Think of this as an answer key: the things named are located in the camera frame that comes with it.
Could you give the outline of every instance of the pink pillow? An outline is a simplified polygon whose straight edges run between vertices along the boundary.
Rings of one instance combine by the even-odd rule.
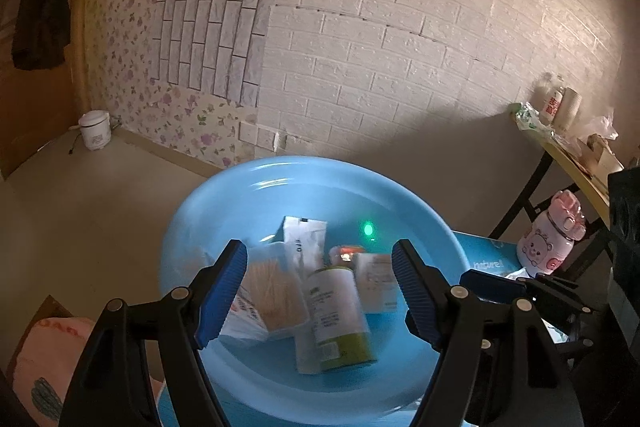
[[[24,341],[14,370],[14,392],[41,427],[55,427],[76,364],[94,322],[80,317],[43,319]],[[151,378],[154,397],[162,383]]]

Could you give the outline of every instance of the plastic bag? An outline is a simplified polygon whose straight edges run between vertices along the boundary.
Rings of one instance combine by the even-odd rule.
[[[615,140],[618,137],[618,131],[613,128],[613,107],[607,107],[605,116],[589,116],[585,120],[578,120],[571,127],[569,134],[585,143],[592,134],[599,134],[607,140]]]
[[[520,130],[534,130],[547,138],[554,135],[554,130],[540,121],[539,112],[529,102],[521,103],[514,117]]]
[[[580,118],[566,136],[556,136],[556,140],[565,150],[579,158],[582,156],[582,148],[578,141],[586,144],[592,134],[599,134],[607,140],[615,140],[618,137],[618,131],[613,128],[613,107],[607,107],[606,115]]]

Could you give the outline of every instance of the dark jacket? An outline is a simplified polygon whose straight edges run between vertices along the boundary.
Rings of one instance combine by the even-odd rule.
[[[65,61],[70,42],[68,0],[20,0],[12,57],[19,70],[47,70]]]

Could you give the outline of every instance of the canned container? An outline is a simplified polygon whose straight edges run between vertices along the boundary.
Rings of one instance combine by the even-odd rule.
[[[353,271],[344,266],[321,268],[309,276],[306,288],[321,369],[375,362]]]
[[[556,131],[560,133],[566,133],[569,127],[574,123],[575,117],[580,109],[580,102],[582,102],[581,95],[567,87],[564,90],[564,98],[560,103],[556,117],[554,118],[553,126]]]

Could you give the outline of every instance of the metal screw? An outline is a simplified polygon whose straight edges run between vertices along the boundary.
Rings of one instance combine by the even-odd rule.
[[[120,299],[111,299],[109,302],[107,302],[107,309],[110,312],[116,312],[120,308],[122,308],[122,300]]]
[[[533,308],[533,305],[530,301],[527,301],[527,299],[518,299],[516,301],[516,306],[520,311],[523,312],[530,312]]]
[[[451,295],[458,299],[465,299],[469,296],[469,291],[464,286],[452,286]]]
[[[184,286],[178,286],[171,290],[171,298],[177,301],[181,301],[182,299],[186,299],[189,296],[189,289]]]

